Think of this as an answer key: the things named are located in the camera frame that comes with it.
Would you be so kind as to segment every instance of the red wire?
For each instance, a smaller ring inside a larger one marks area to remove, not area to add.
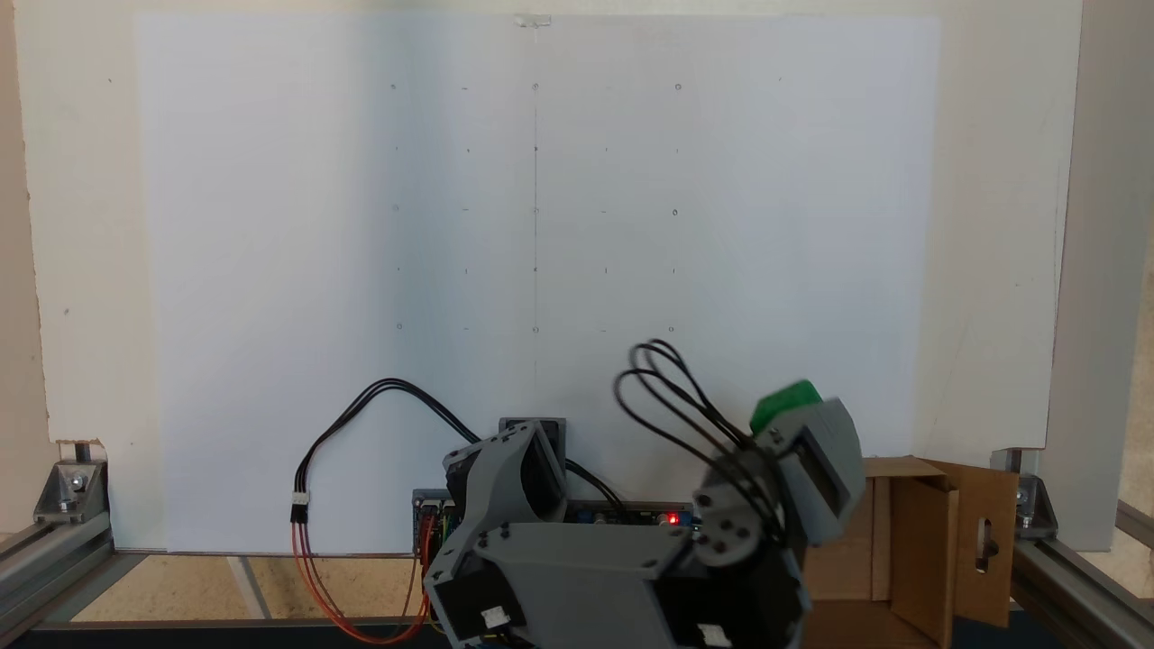
[[[421,525],[421,576],[428,570],[428,550],[429,539],[433,536],[434,520],[430,517],[427,522]],[[345,617],[345,614],[337,606],[332,596],[329,594],[328,589],[324,588],[324,583],[321,581],[321,574],[316,569],[316,564],[314,561],[314,554],[312,544],[308,538],[308,528],[305,524],[293,524],[292,529],[292,552],[293,560],[297,564],[297,569],[300,572],[301,579],[304,579],[305,584],[308,587],[309,592],[313,595],[313,599],[321,606],[325,617],[332,621],[340,631],[346,634],[367,642],[370,644],[396,644],[403,642],[417,635],[421,626],[425,624],[425,619],[428,616],[429,600],[428,595],[425,594],[421,597],[421,606],[417,612],[415,621],[399,635],[394,635],[391,637],[375,637],[372,635],[366,635],[361,633],[353,624]],[[409,609],[409,598],[405,598],[405,611]]]

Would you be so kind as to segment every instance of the black cable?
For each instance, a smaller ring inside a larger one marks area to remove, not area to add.
[[[653,355],[658,355],[665,358],[667,361],[673,364],[679,371],[681,371],[681,373],[692,386],[694,391],[697,393],[697,397],[699,401],[695,400],[692,395],[690,395],[680,385],[669,380],[658,367],[658,364]],[[645,360],[645,365],[647,365],[647,367],[642,366],[639,361],[639,359],[642,358]],[[617,375],[616,380],[614,381],[614,388],[613,388],[614,396],[616,397],[617,404],[622,408],[622,410],[624,410],[630,418],[632,418],[635,422],[644,426],[650,432],[653,432],[659,437],[680,446],[684,450],[696,456],[698,460],[705,462],[711,469],[717,471],[726,482],[728,482],[737,491],[739,494],[742,495],[742,498],[750,505],[750,507],[754,508],[755,513],[758,514],[766,530],[770,532],[771,537],[773,537],[779,543],[782,544],[786,543],[786,539],[788,538],[789,521],[792,520],[793,516],[793,502],[790,501],[790,498],[788,495],[788,486],[785,482],[785,476],[781,473],[781,468],[778,463],[777,457],[767,453],[760,446],[758,446],[749,434],[737,428],[733,423],[726,419],[720,413],[720,411],[718,411],[718,409],[705,395],[705,390],[702,389],[700,385],[697,382],[692,373],[689,371],[689,367],[685,364],[684,359],[682,358],[681,353],[670,343],[662,341],[660,338],[653,338],[646,343],[635,345],[629,351],[629,361],[631,368]],[[651,422],[647,422],[646,419],[637,415],[632,409],[630,409],[629,405],[625,403],[624,397],[621,394],[621,385],[629,376],[636,376],[637,381],[642,383],[642,386],[645,388],[646,391],[649,391],[651,396],[653,396],[659,403],[665,405],[670,412],[673,412],[679,419],[684,422],[695,432],[697,432],[698,434],[704,437],[707,441],[710,441],[710,443],[714,448],[717,448],[717,450],[720,453],[721,458],[727,461],[725,464],[736,470],[736,472],[740,473],[740,477],[745,480],[745,484],[748,484],[757,493],[755,494],[750,490],[744,488],[741,482],[736,479],[737,476],[735,476],[729,470],[724,468],[724,464],[721,462],[717,462],[712,458],[706,457],[696,448],[689,446],[681,439],[675,438],[667,431],[661,430]],[[741,461],[736,457],[736,455],[733,452],[726,448],[724,443],[721,443],[717,438],[714,438],[707,431],[702,428],[700,425],[698,425],[697,422],[694,420],[691,417],[689,417],[684,411],[682,411],[676,405],[670,403],[667,398],[661,396],[654,388],[654,386],[652,386],[646,380],[646,378],[653,378],[657,381],[660,381],[660,383],[666,389],[668,389],[669,393],[672,393],[683,403],[692,406],[699,415],[702,415],[702,417],[704,417],[709,423],[713,424],[713,426],[719,432],[721,432],[721,434],[725,438],[727,438],[730,442],[733,442],[735,447],[742,450],[751,450],[757,455],[759,455],[762,462],[765,464],[770,475],[773,477],[778,498],[771,499],[769,492],[763,487],[763,485],[752,479],[752,476],[749,473],[748,469],[745,469],[745,467],[741,463]],[[785,521],[780,521],[778,519],[777,509],[774,507],[774,500],[777,502],[780,502],[785,508],[786,512]]]
[[[609,501],[609,505],[613,506],[613,509],[617,513],[617,516],[620,516],[622,522],[629,519],[629,513],[625,510],[625,505],[621,501],[620,498],[617,498],[617,494],[614,493],[608,485],[606,485],[600,480],[600,478],[589,472],[589,470],[586,470],[580,464],[574,462],[572,460],[565,460],[565,469],[568,469],[572,475],[577,476],[578,478],[593,485],[593,487],[597,488],[597,491],[601,492],[601,495],[604,495],[605,499]]]
[[[660,338],[652,338],[647,343],[634,345],[634,348],[630,350],[629,353],[630,365],[634,368],[638,367],[637,357],[638,353],[640,352],[643,352],[645,360],[649,364],[649,368],[657,372],[658,374],[661,374],[661,372],[660,370],[658,370],[657,363],[653,360],[652,357],[653,353],[660,355],[666,360],[672,363],[675,367],[677,367],[677,370],[680,370],[681,373],[684,374],[685,378],[689,380],[689,382],[694,386],[694,390],[700,398],[700,403],[694,401],[692,397],[690,397],[688,393],[685,393],[681,388],[681,386],[677,386],[673,381],[666,379],[664,375],[660,376],[662,383],[667,388],[669,388],[670,391],[676,394],[679,398],[681,398],[683,402],[688,403],[689,405],[692,405],[698,412],[702,413],[703,417],[705,417],[719,431],[721,431],[722,434],[726,434],[726,437],[728,437],[737,447],[752,450],[759,456],[762,463],[765,465],[766,470],[769,470],[770,475],[773,477],[774,486],[778,492],[777,500],[778,502],[781,503],[782,508],[785,509],[782,534],[788,535],[789,521],[792,521],[794,517],[793,516],[794,502],[793,499],[789,497],[789,486],[786,483],[785,473],[781,471],[781,464],[778,462],[777,456],[774,456],[773,454],[769,453],[766,449],[757,445],[757,442],[754,441],[752,437],[748,435],[747,433],[737,428],[737,426],[735,426],[733,423],[726,419],[725,416],[722,416],[721,412],[718,411],[717,406],[714,406],[713,403],[709,400],[709,396],[706,396],[705,390],[703,390],[700,385],[697,382],[697,379],[694,378],[692,372],[689,371],[689,366],[681,357],[681,352],[679,352],[677,349],[673,346],[673,344],[662,341]],[[638,376],[638,381],[642,381],[644,383],[644,379],[642,376]],[[667,408],[673,410],[674,413],[676,413],[679,417],[682,418],[682,420],[685,420],[684,415],[681,413],[676,408],[673,408],[670,404],[665,403],[665,400],[661,400],[657,394],[654,394],[653,390],[650,389],[647,385],[645,387],[646,389],[649,389],[650,394],[652,394],[654,397],[661,401],[662,404],[665,404]]]
[[[771,519],[769,517],[769,515],[765,513],[765,510],[764,510],[765,506],[764,505],[758,505],[754,500],[752,494],[750,494],[749,491],[745,487],[743,487],[741,485],[741,483],[739,483],[737,479],[726,470],[725,467],[721,465],[721,463],[719,463],[719,462],[710,458],[704,453],[697,450],[692,446],[689,446],[683,440],[677,439],[673,434],[667,433],[666,431],[662,431],[658,426],[655,426],[655,425],[651,424],[650,422],[647,422],[644,417],[642,417],[642,416],[637,415],[636,412],[634,412],[634,410],[631,408],[629,408],[629,404],[625,403],[625,400],[621,395],[621,385],[622,385],[622,382],[627,378],[629,378],[630,375],[632,375],[634,372],[635,371],[632,371],[632,370],[627,370],[627,371],[622,372],[621,374],[617,374],[617,378],[614,379],[614,381],[613,381],[613,395],[617,400],[617,405],[620,405],[621,409],[625,411],[625,415],[628,415],[634,422],[637,422],[638,424],[640,424],[642,426],[644,426],[645,428],[647,428],[652,433],[657,434],[658,437],[661,437],[661,438],[664,438],[664,439],[666,439],[666,440],[668,440],[668,441],[670,441],[670,442],[680,446],[687,453],[689,453],[694,457],[697,457],[698,460],[700,460],[702,462],[704,462],[707,467],[710,467],[711,469],[713,469],[714,471],[717,471],[718,475],[720,475],[722,478],[725,478],[725,480],[727,483],[729,483],[730,485],[733,485],[734,490],[736,490],[737,493],[745,500],[745,502],[748,502],[749,506],[754,508],[754,512],[762,520],[762,523],[766,528],[769,528],[769,529],[772,530],[774,528],[774,524],[773,524],[774,522],[771,521]]]
[[[336,434],[337,431],[342,430],[350,422],[352,422],[352,419],[357,417],[357,415],[359,415],[360,411],[364,410],[365,406],[368,405],[369,402],[373,401],[377,395],[389,390],[400,390],[417,397],[421,403],[427,405],[430,410],[433,410],[433,412],[440,416],[441,419],[443,419],[444,423],[448,424],[450,428],[452,428],[457,434],[464,438],[465,441],[467,441],[469,443],[477,443],[481,441],[481,438],[477,437],[472,431],[470,431],[469,427],[465,426],[465,424],[460,419],[458,419],[456,415],[454,415],[448,408],[444,406],[444,404],[442,404],[440,401],[430,396],[425,390],[418,388],[417,386],[410,383],[409,381],[405,381],[404,379],[392,379],[392,378],[381,379],[379,381],[369,383],[368,387],[361,390],[361,393],[357,395],[357,398],[354,398],[352,403],[350,403],[349,406],[345,408],[344,412],[342,412],[340,416],[337,417],[336,422],[334,422],[332,425],[330,425],[321,434],[321,437],[317,438],[315,442],[313,442],[313,446],[309,447],[308,453],[305,454],[304,460],[301,460],[300,465],[297,468],[297,475],[293,478],[294,492],[305,493],[308,491],[308,467],[313,461],[313,455],[316,453],[316,449],[320,448],[321,445],[325,442],[325,440]],[[578,464],[572,460],[565,461],[565,469],[572,471],[575,476],[593,485],[593,487],[595,487],[599,492],[601,492],[601,494],[605,495],[606,500],[608,500],[609,503],[613,505],[613,507],[617,509],[617,512],[622,516],[625,515],[625,508],[624,505],[621,502],[621,499],[617,497],[616,493],[613,492],[612,488],[609,488],[608,485],[601,482],[597,476],[594,476],[587,469],[585,469],[584,467],[582,467],[580,464]],[[294,523],[307,523],[308,505],[294,503],[292,506],[291,519],[292,522]]]

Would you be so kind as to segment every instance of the circuit board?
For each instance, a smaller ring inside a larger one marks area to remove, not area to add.
[[[694,513],[689,502],[623,502],[625,519],[605,500],[570,500],[565,510],[564,522],[583,524],[629,524],[629,525],[679,525],[695,530],[700,520]],[[429,539],[429,555],[435,557],[444,539],[457,529],[464,517],[464,512],[457,509],[448,490],[418,488],[413,490],[413,553],[420,546],[422,521],[435,517],[433,535]]]

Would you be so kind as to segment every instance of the wire connector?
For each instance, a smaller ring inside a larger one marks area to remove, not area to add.
[[[292,492],[292,514],[290,514],[288,520],[293,523],[307,524],[308,523],[308,492],[307,491],[294,491]]]

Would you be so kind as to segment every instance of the white board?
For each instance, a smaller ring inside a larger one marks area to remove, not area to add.
[[[157,10],[359,15],[369,6],[409,3],[16,0],[48,434],[106,449],[118,547],[164,549],[167,519],[135,18]],[[507,0],[439,7],[510,20],[523,10]],[[939,18],[915,453],[986,464],[998,448],[1047,445],[1080,0],[545,0],[534,10]],[[1117,470],[1093,478],[1116,483]],[[1108,538],[1111,529],[1107,521],[1086,534]]]
[[[387,375],[482,435],[567,417],[624,495],[683,499],[703,467],[609,389],[652,336],[735,420],[808,376],[867,454],[909,453],[938,31],[140,17],[166,546],[286,551],[301,455]],[[377,401],[314,461],[320,552],[407,551],[382,521],[462,443]]]

